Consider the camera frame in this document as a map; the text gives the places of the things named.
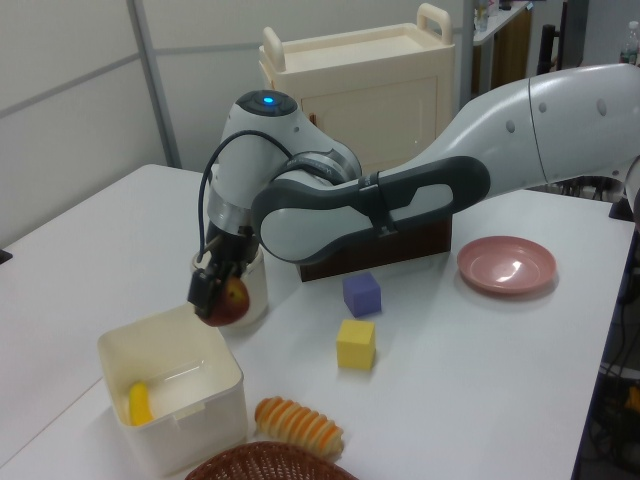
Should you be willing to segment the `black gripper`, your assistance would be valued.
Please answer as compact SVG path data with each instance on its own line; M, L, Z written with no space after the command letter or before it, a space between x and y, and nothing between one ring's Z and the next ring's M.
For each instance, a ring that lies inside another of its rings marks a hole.
M229 233L209 224L205 241L205 252L210 253L217 264L222 263L221 279L205 269L197 269L192 274L187 300L199 318L212 316L222 283L241 278L246 264L253 262L258 250L258 240L249 226Z

